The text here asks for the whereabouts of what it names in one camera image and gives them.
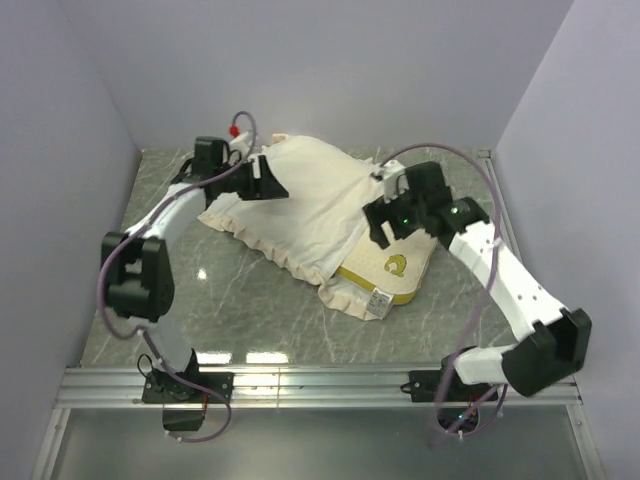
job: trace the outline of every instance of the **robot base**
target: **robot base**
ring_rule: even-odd
[[[403,393],[411,395],[413,403],[433,403],[436,398],[436,391],[442,378],[444,367],[440,370],[412,370],[409,372],[409,382],[400,387]],[[473,402],[487,393],[491,385],[479,383],[477,385],[466,385],[462,383],[458,375],[454,375],[451,388],[444,403],[468,403]],[[498,393],[491,395],[488,402],[498,400]]]
[[[191,383],[220,394],[227,402],[231,401],[234,374],[232,372],[200,372],[195,352],[192,352],[187,369],[177,375]],[[162,370],[153,368],[145,377],[147,381],[142,392],[142,403],[155,405],[202,405],[202,409],[165,409],[162,412],[162,424],[166,431],[198,431],[204,422],[207,404],[222,403],[222,400],[217,397],[206,395],[181,384]]]
[[[466,411],[466,408],[444,408],[440,413],[438,413],[438,424],[443,430],[448,430],[455,422],[462,418],[462,415]],[[473,415],[467,418],[462,425],[458,427],[458,431],[462,433],[470,433],[478,428],[479,424],[480,413],[476,410]]]

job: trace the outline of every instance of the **black bracket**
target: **black bracket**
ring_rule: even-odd
[[[206,395],[199,390],[177,382],[162,370],[152,368],[150,372],[143,373],[143,375],[146,381],[142,391],[142,403],[151,405],[202,405],[202,409],[165,409],[162,412],[162,424],[164,429],[169,432],[198,431],[204,422],[207,405],[223,403],[217,397]],[[191,360],[185,371],[177,375],[191,383],[218,393],[227,402],[231,401],[234,374],[232,372],[200,372],[194,351],[192,351]]]
[[[102,240],[102,262],[127,238],[110,232]],[[167,244],[159,238],[136,238],[118,255],[107,271],[107,306],[119,317],[140,317],[151,322],[169,311],[175,285]]]
[[[535,395],[584,365],[591,319],[582,309],[562,309],[560,314],[549,325],[534,323],[531,335],[502,354],[502,369],[509,384],[524,397]]]
[[[442,370],[412,370],[409,382],[400,387],[403,393],[411,395],[412,403],[432,403],[436,398],[436,390],[442,378]],[[454,375],[445,403],[475,401],[491,389],[491,385],[480,383],[465,385],[458,375]],[[498,400],[498,393],[487,401]]]
[[[232,168],[229,158],[233,152],[237,150],[230,151],[229,144],[221,138],[198,137],[193,158],[185,161],[171,183],[199,183],[218,176]],[[251,162],[257,162],[257,168],[260,171],[258,177],[254,176],[254,166]],[[264,155],[259,155],[257,159],[241,165],[233,175],[203,188],[207,207],[222,193],[237,193],[245,201],[289,197],[289,192],[273,175],[267,157]]]
[[[390,245],[382,229],[385,222],[389,222],[396,240],[423,229],[448,249],[456,233],[464,233],[467,226],[476,222],[489,221],[489,216],[472,198],[453,200],[439,163],[413,165],[405,169],[405,176],[408,191],[391,201],[380,197],[363,208],[369,237],[380,248]]]

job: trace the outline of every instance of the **yellow label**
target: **yellow label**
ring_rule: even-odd
[[[407,259],[404,255],[391,255],[387,263],[384,264],[384,269],[396,277],[404,277],[405,268],[407,268]]]

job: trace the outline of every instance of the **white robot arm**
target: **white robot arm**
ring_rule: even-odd
[[[440,165],[404,168],[392,161],[378,177],[385,195],[364,207],[371,239],[389,242],[381,228],[389,222],[397,239],[417,229],[440,243],[486,285],[494,249],[497,272],[491,297],[504,313],[517,343],[471,348],[454,359],[457,381],[465,385],[509,384],[531,396],[582,368],[591,332],[583,310],[569,311],[550,295],[502,242],[495,225],[471,198],[453,200]]]
[[[156,358],[151,372],[145,374],[147,397],[156,393],[147,403],[202,401],[203,390],[177,382],[176,375],[208,390],[221,389],[213,376],[200,373],[195,352],[171,319],[175,288],[168,252],[186,227],[222,193],[236,193],[242,200],[289,196],[273,176],[265,156],[231,163],[233,152],[244,157],[248,150],[243,137],[229,144],[220,138],[198,137],[193,158],[185,161],[163,199],[136,225],[125,232],[108,233],[103,239],[104,302],[99,295],[99,309],[114,335],[120,334],[104,315],[104,307],[111,307],[119,317],[126,318],[134,327],[133,332],[143,334],[147,340]],[[178,429],[173,419],[169,423],[173,426],[167,425],[167,430]],[[201,419],[181,418],[177,423],[180,428],[193,430]]]

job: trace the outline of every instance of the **gray marble surface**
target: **gray marble surface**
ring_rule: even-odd
[[[378,159],[387,148],[345,149]],[[140,220],[165,194],[186,150],[147,150],[133,187],[123,227]],[[487,187],[463,160],[436,150],[408,153],[409,165],[441,162],[458,196],[470,195],[492,211]],[[404,363],[439,361],[454,348],[481,292],[480,284],[438,246],[412,302],[381,321],[363,322],[322,304],[317,287],[295,280],[229,234],[197,220],[171,252],[176,284],[173,316],[204,363]],[[119,326],[127,328],[124,321]],[[491,301],[468,343],[513,342],[507,322]],[[84,366],[130,366],[146,352],[139,338],[121,342],[96,317]]]

